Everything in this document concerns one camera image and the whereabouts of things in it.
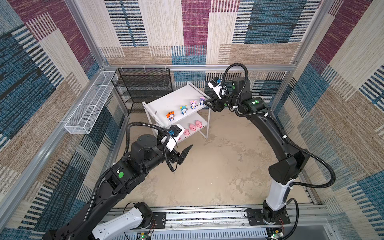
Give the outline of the teal hooded Doraemon figure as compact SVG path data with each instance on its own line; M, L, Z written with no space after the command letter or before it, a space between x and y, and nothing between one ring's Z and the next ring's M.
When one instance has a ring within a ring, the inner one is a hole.
M181 106L180 107L180 110L181 110L181 113L183 116L185 116L187 113L188 113L188 106L187 105L184 105L184 106Z

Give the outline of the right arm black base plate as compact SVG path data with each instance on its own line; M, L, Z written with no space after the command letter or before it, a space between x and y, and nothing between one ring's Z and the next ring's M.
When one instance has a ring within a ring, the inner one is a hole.
M285 208L279 211L247 208L244 215L248 219L250 226L289 225L291 223Z

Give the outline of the purple hooded Doraemon figure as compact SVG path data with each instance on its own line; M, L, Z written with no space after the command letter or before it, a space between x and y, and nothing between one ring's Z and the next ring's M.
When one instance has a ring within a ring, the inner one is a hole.
M204 106L205 105L205 100L206 100L205 97L200 97L200 99L199 99L200 106Z

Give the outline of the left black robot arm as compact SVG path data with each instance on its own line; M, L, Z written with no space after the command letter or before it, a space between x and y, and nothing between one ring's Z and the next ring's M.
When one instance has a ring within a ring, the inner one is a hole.
M50 230L44 240L112 240L125 230L153 229L153 211L144 203L136 203L126 213L106 223L101 220L151 170L162 163L176 170L173 164L183 163L191 150L178 152L178 140L185 129L172 125L168 129L143 122L132 122L126 128L126 149L122 158L98 178L88 203L62 228Z

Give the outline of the pink hooded Doraemon figure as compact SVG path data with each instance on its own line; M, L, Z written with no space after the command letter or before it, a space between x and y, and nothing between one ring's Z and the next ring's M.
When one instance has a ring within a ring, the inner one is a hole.
M191 109L195 110L198 107L198 102L197 101L190 101L191 104Z

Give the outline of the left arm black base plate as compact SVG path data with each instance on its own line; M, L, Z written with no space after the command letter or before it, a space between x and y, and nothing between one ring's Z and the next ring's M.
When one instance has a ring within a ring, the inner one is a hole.
M167 213L153 212L144 217L140 227L143 229L164 229L166 227Z

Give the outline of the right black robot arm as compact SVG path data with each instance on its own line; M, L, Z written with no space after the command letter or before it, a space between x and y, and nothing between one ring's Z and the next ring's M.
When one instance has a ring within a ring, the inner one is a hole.
M294 186L325 189L336 182L336 173L332 167L309 150L294 143L263 99L252 96L249 72L245 65L235 63L228 66L222 78L213 78L208 82L208 87L214 94L205 100L205 104L214 112L228 108L238 117L249 120L265 137L278 160L268 168L272 183L262 209L249 210L246 214L250 223L256 220L262 221L265 225L279 223L286 215L286 206L290 203L287 198ZM329 171L330 179L326 183L314 185L296 182L296 178L310 158L318 161Z

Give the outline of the orange crab Doraemon figure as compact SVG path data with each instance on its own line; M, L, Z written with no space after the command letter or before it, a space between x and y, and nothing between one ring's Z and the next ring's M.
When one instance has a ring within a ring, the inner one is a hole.
M170 111L170 112L167 113L167 119L168 119L170 122L172 122L172 121L175 120L175 116L176 116L176 114L175 114L174 111Z

